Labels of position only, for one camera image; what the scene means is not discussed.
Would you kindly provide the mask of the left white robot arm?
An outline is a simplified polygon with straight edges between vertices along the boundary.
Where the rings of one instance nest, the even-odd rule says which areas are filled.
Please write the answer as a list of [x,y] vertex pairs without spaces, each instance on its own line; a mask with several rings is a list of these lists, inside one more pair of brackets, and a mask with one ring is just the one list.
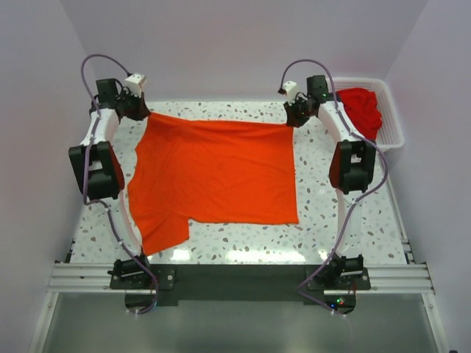
[[111,237],[117,246],[111,276],[112,289],[150,289],[152,270],[144,255],[142,239],[132,229],[126,213],[125,179],[113,150],[112,140],[121,120],[142,121],[150,115],[144,99],[146,77],[128,74],[117,79],[96,81],[98,94],[92,97],[91,119],[81,143],[68,150],[69,160],[84,203],[105,208]]

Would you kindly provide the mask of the orange t shirt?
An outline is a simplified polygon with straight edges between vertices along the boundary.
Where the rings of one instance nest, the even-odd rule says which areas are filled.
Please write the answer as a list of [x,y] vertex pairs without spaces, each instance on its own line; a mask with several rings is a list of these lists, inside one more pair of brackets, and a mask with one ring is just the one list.
[[127,187],[144,253],[187,241],[192,220],[297,223],[293,140],[283,124],[152,114]]

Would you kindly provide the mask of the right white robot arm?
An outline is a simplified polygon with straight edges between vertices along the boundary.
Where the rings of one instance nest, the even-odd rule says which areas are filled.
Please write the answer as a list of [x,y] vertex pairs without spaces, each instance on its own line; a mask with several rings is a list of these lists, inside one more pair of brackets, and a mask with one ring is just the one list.
[[288,126],[299,128],[316,117],[335,143],[328,179],[338,202],[338,235],[325,264],[309,275],[305,284],[343,289],[364,272],[361,198],[373,180],[376,149],[355,128],[324,76],[312,76],[307,83],[307,93],[292,81],[284,82],[279,92],[287,97],[283,106]]

